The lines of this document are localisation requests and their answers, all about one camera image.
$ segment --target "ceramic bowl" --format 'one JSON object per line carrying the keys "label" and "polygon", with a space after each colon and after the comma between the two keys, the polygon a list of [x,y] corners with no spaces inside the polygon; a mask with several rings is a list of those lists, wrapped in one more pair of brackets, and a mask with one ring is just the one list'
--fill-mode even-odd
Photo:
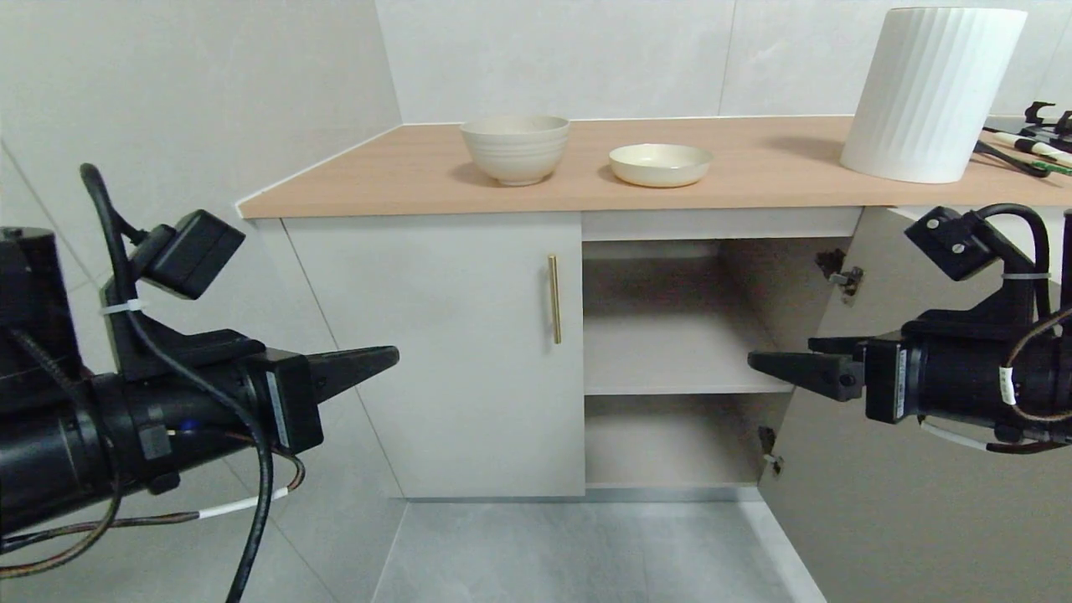
{"label": "ceramic bowl", "polygon": [[569,120],[549,115],[490,117],[463,123],[461,131],[477,167],[508,187],[523,187],[559,166]]}
{"label": "ceramic bowl", "polygon": [[684,187],[703,178],[713,159],[711,151],[698,147],[629,145],[610,151],[610,168],[630,185]]}

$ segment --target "ribbed white vase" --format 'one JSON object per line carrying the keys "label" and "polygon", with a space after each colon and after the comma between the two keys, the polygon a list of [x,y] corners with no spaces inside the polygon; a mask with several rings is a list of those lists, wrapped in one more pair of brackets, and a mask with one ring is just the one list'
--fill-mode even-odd
{"label": "ribbed white vase", "polygon": [[890,11],[842,165],[893,180],[959,180],[1026,19],[1006,9]]}

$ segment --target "floor tile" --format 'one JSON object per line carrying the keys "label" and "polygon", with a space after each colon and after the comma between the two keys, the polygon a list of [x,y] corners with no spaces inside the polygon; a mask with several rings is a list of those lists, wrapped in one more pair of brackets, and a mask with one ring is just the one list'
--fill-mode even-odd
{"label": "floor tile", "polygon": [[637,530],[596,506],[413,504],[376,601],[634,601]]}
{"label": "floor tile", "polygon": [[823,599],[762,502],[414,503],[375,602]]}

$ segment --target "wooden countertop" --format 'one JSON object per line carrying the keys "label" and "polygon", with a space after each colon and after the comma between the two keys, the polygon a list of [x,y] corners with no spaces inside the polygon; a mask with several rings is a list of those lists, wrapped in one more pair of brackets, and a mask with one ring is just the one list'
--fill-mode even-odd
{"label": "wooden countertop", "polygon": [[[915,185],[838,164],[850,117],[575,121],[547,180],[503,187],[470,160],[457,126],[403,126],[239,206],[244,218],[862,205],[1072,205],[1072,178],[1025,176],[976,156],[951,185]],[[607,153],[652,142],[711,149],[711,172],[680,189],[617,180]]]}

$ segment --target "door handle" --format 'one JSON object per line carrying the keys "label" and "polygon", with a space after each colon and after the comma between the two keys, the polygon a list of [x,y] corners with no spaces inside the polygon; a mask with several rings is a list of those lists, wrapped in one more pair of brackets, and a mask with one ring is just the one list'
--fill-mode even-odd
{"label": "door handle", "polygon": [[559,300],[559,258],[547,256],[548,280],[551,281],[551,318],[554,321],[554,343],[562,343],[562,304]]}

